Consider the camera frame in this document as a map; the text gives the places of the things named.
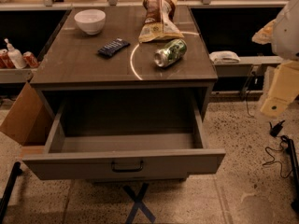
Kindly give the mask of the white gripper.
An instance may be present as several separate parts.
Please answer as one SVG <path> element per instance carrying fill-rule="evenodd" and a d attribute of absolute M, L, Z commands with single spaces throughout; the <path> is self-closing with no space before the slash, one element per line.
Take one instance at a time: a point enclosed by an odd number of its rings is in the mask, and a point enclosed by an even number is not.
<path fill-rule="evenodd" d="M 272 51 L 283 59 L 299 59 L 299 0 L 290 0 L 271 20 L 254 34 L 254 43 L 271 43 Z M 266 89 L 260 112 L 271 118 L 281 115 L 299 95 L 299 62 L 287 61 L 271 68 L 270 87 Z"/>

